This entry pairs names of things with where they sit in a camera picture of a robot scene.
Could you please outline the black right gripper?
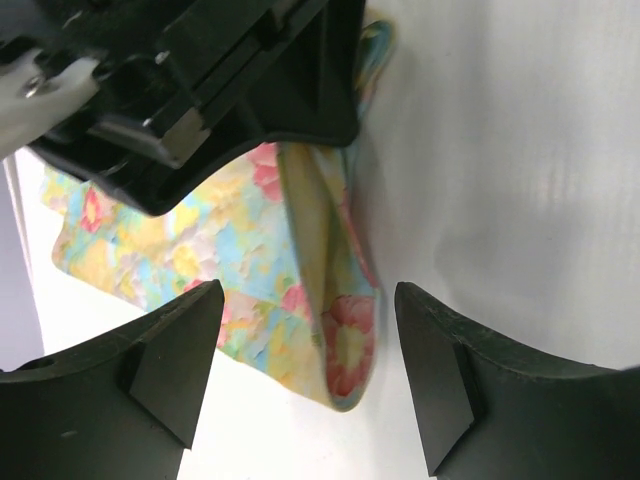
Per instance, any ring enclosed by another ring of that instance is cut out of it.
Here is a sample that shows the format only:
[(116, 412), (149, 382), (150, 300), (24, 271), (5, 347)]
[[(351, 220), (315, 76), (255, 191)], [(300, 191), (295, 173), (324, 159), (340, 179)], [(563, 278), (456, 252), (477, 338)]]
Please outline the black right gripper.
[(143, 212), (280, 137), (276, 1), (5, 1), (1, 153)]

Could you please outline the pastel floral skirt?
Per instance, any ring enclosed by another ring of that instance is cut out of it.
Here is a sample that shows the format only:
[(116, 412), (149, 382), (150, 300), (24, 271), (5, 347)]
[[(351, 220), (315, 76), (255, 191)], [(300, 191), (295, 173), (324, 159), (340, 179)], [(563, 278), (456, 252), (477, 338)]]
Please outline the pastel floral skirt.
[(46, 168), (41, 200), (64, 219), (53, 263), (146, 311), (219, 280), (223, 353), (351, 410), (371, 375), (378, 302), (351, 218), (356, 159), (355, 145), (265, 143), (160, 217)]

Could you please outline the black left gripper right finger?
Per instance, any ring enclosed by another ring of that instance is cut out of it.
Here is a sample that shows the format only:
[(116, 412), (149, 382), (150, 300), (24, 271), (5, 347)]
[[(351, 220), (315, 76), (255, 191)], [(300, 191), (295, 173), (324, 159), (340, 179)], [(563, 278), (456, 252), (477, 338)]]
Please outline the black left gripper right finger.
[(639, 371), (554, 356), (395, 290), (428, 474), (437, 479), (635, 479)]

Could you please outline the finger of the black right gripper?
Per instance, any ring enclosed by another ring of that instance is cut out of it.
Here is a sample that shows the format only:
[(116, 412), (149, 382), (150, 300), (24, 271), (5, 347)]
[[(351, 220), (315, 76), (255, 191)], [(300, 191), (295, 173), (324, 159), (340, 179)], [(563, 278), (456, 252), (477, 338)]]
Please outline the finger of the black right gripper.
[(260, 1), (251, 25), (199, 85), (208, 148), (294, 141), (345, 146), (359, 130), (354, 93), (362, 1)]

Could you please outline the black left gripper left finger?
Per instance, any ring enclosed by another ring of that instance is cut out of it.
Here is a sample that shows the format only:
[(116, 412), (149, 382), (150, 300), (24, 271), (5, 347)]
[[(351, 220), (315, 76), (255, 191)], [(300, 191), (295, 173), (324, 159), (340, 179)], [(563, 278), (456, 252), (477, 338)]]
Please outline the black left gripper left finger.
[(1, 375), (4, 479), (174, 479), (193, 446), (224, 293), (162, 307)]

